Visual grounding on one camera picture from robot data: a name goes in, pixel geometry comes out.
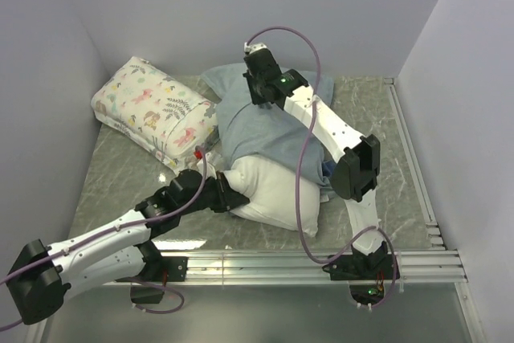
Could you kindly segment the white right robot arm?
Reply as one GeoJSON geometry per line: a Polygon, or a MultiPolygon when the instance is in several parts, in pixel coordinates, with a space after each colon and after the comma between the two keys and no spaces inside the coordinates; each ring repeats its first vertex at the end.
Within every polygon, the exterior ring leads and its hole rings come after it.
{"type": "Polygon", "coordinates": [[[265,44],[246,44],[244,62],[247,71],[243,76],[251,102],[275,104],[296,118],[336,162],[329,181],[349,212],[355,238],[350,269],[362,278],[374,277],[388,254],[385,237],[379,231],[376,205],[380,141],[345,123],[298,71],[282,71],[265,44]]]}

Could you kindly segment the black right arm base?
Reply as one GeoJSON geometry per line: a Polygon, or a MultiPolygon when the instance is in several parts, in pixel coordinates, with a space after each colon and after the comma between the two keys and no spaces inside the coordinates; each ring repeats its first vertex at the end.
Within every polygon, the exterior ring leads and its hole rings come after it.
{"type": "Polygon", "coordinates": [[[386,281],[392,285],[400,278],[398,262],[389,252],[379,250],[369,255],[354,251],[325,264],[322,270],[331,281],[353,282],[349,292],[357,307],[371,310],[386,298],[386,281]]]}

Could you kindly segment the white pillow insert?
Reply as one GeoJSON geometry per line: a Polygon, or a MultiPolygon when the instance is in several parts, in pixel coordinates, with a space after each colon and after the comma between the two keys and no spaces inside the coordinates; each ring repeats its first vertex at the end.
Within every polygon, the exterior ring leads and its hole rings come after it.
{"type": "MultiPolygon", "coordinates": [[[[286,167],[261,156],[237,159],[224,175],[232,190],[250,199],[231,212],[240,218],[297,231],[296,175],[286,167]]],[[[316,236],[320,213],[320,187],[300,179],[300,218],[303,232],[316,236]]]]}

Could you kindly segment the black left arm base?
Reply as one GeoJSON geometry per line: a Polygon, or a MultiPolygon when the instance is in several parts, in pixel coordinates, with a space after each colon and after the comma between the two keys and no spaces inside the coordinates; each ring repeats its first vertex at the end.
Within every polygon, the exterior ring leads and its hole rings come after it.
{"type": "MultiPolygon", "coordinates": [[[[164,257],[160,262],[149,263],[137,278],[161,286],[183,283],[186,280],[187,266],[188,258],[185,256],[164,257]]],[[[129,293],[130,300],[135,305],[160,304],[165,296],[164,290],[141,284],[132,284],[129,293]]]]}

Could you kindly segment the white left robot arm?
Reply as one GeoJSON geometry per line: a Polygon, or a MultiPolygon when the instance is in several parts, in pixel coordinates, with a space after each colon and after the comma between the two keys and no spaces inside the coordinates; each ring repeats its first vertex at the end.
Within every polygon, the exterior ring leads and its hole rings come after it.
{"type": "Polygon", "coordinates": [[[205,177],[186,169],[119,218],[62,242],[39,239],[20,251],[6,285],[21,323],[33,325],[66,300],[117,280],[162,281],[165,263],[153,239],[178,227],[182,216],[209,209],[224,213],[249,203],[217,172],[205,177]]]}

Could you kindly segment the blue pillowcase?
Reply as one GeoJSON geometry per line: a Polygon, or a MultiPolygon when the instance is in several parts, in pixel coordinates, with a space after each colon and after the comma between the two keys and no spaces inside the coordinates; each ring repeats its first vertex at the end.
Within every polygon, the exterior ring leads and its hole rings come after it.
{"type": "MultiPolygon", "coordinates": [[[[222,156],[226,164],[239,158],[259,155],[274,161],[293,172],[293,182],[300,150],[308,128],[276,105],[259,107],[251,103],[247,82],[243,77],[244,63],[213,67],[200,77],[220,98],[215,108],[222,156]]],[[[317,95],[330,105],[334,79],[321,75],[317,95]]],[[[304,152],[301,176],[316,183],[323,196],[335,198],[323,175],[324,150],[322,144],[311,136],[304,152]]]]}

